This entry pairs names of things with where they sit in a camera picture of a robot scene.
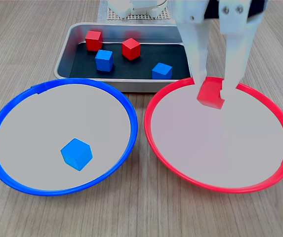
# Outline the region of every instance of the tray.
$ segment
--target tray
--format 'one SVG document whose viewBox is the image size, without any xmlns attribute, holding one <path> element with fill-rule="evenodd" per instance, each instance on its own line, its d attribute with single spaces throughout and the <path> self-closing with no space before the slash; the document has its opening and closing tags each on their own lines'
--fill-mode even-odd
<svg viewBox="0 0 283 237">
<path fill-rule="evenodd" d="M 114 53 L 114 69 L 110 73 L 95 68 L 94 52 L 85 47 L 90 30 L 103 32 L 103 49 Z M 134 61 L 121 54 L 121 43 L 134 38 L 141 43 L 141 56 Z M 172 79 L 153 80 L 151 70 L 158 63 L 172 66 Z M 176 25 L 138 25 L 77 23 L 68 30 L 54 74 L 62 78 L 89 78 L 105 82 L 121 92 L 158 92 L 166 85 L 191 77 L 188 60 Z"/>
</svg>

